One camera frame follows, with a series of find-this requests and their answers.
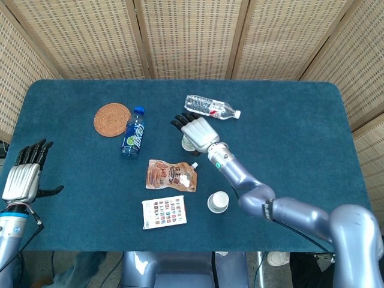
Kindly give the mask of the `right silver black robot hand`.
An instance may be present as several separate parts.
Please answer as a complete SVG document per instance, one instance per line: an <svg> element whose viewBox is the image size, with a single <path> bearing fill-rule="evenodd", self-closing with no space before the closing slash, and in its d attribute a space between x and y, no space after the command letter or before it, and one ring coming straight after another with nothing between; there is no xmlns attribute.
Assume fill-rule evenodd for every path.
<svg viewBox="0 0 384 288"><path fill-rule="evenodd" d="M207 154L212 145L220 142L218 133L202 115L183 112L176 115L170 124L185 136L198 153Z"/></svg>

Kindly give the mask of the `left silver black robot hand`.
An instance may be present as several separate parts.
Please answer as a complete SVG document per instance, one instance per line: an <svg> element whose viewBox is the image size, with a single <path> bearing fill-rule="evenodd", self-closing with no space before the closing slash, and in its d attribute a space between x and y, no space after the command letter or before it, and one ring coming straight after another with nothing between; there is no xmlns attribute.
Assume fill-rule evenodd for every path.
<svg viewBox="0 0 384 288"><path fill-rule="evenodd" d="M2 194L2 200L7 206L30 205L37 198L51 197L64 189L63 185L51 190L40 188L40 176L52 146L53 142L42 139L19 151Z"/></svg>

